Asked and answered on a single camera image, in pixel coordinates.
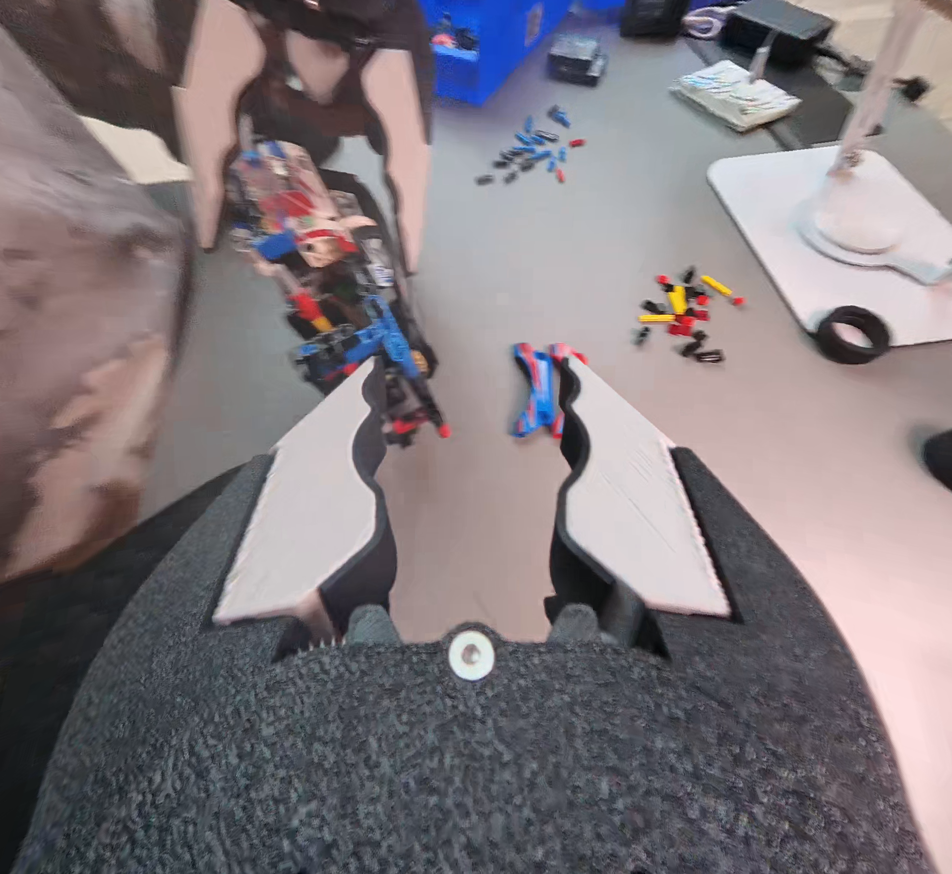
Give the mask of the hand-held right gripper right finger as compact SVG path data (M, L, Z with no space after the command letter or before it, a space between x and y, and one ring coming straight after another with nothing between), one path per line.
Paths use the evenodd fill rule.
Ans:
M549 622L587 606L604 641L664 649L661 614L732 621L672 440L581 358L559 365L569 474L556 500Z

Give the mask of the pile of red yellow bricks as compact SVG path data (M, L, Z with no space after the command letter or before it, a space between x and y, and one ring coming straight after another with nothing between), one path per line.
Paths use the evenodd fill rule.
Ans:
M712 344L709 325L712 304L723 302L744 309L747 298L713 276L694 267L678 275L660 273L654 282L658 295L640 304L640 313L630 342L643 350L652 337L667 336L674 341L674 354L702 366L719 366L726 361L722 348Z

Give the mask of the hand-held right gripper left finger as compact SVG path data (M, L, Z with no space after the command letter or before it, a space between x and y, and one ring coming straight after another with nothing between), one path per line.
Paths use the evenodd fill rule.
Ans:
M359 607L389 610L398 558L377 479L385 404L383 361L372 357L275 444L214 624L296 618L330 641Z

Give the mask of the red black toy pieces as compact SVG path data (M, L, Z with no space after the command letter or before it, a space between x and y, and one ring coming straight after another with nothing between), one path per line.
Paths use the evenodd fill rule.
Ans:
M442 12L430 27L429 43L435 50L461 52L464 58L477 58L481 49L478 33L469 25L454 21L450 11Z

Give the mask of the blue red toy panel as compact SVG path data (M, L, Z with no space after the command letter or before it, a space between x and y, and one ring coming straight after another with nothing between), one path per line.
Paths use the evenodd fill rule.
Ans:
M541 428L552 429L555 425L557 401L553 387L553 359L547 351L536 350L526 342L515 344L512 354L529 387L527 404L512 431L514 437L524 439Z
M577 352L565 343L550 344L548 347L548 352L553 363L553 369L558 370L559 372L561 372L564 360L567 357L574 357L586 366L589 364L589 358L586 355ZM562 408L562 399L559 396L555 397L554 403L556 414L554 423L551 426L551 433L554 438L561 440L565 428L565 413Z

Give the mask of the black power adapter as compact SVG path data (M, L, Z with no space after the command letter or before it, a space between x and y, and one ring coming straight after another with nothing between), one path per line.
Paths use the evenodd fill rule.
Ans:
M769 60L799 68L814 58L836 26L827 15L787 0L744 0L727 15L719 37L723 47L748 53L769 42Z

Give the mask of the small black battery pack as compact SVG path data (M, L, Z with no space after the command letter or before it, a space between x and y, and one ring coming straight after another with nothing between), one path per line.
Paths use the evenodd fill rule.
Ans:
M545 70L553 81L595 88L601 83L607 64L607 54L598 38L564 34L553 39Z

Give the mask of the grey desk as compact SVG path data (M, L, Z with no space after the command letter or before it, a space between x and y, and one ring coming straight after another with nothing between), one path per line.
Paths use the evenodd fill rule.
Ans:
M511 346L565 341L677 444L698 454L797 566L848 642L884 719L934 867L950 872L950 493L918 446L950 427L950 344L900 348L865 367L821 357L711 190L708 167L774 153L669 86L698 66L682 43L601 29L606 77L552 83L544 52L485 106L434 108L426 233L413 301L440 366L452 428L389 452L378 475L398 545L391 598L413 642L456 625L545 634L556 442L508 431L523 405ZM527 116L565 107L586 147L560 186L537 170L476 187ZM688 268L747 298L712 304L702 366L674 341L631 344L655 276Z

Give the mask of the pile of blue black pins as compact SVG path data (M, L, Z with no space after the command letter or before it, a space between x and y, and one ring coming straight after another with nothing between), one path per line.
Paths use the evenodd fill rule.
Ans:
M574 129L568 110L551 105L543 117L527 116L513 133L511 143L493 157L489 168L472 178L476 187L496 183L511 185L534 171L545 172L560 186L567 183L570 156L587 146L589 140Z

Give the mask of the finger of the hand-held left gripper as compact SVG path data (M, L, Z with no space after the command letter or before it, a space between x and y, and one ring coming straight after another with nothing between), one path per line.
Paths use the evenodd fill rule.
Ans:
M385 139L385 172L407 273L417 273L425 233L430 144L411 54L378 50L364 67L364 96Z
M173 109L191 174L195 236L205 250L213 249L218 238L240 100L265 59L266 47L242 6L231 0L197 0L182 81L173 87Z

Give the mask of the folded sticker sheet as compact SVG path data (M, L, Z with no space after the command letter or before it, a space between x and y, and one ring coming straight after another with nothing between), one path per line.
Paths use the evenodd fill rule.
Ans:
M763 78L752 80L748 69L730 60L683 75L669 90L739 133L785 119L802 104L799 97Z

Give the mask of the blue red brick toy car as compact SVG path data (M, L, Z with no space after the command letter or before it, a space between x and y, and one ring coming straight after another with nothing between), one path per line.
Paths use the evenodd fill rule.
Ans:
M283 297L303 380L327 396L379 359L387 442L408 447L425 424L448 438L430 387L438 360L411 308L399 245L363 182L253 133L229 167L226 200L233 245Z

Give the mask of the white book stand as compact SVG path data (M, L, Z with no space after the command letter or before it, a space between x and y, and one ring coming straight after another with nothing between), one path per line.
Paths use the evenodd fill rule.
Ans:
M836 146L724 158L708 182L815 345L832 309L878 315L892 348L951 339L949 220L868 141L926 10L951 0L895 0L862 95Z

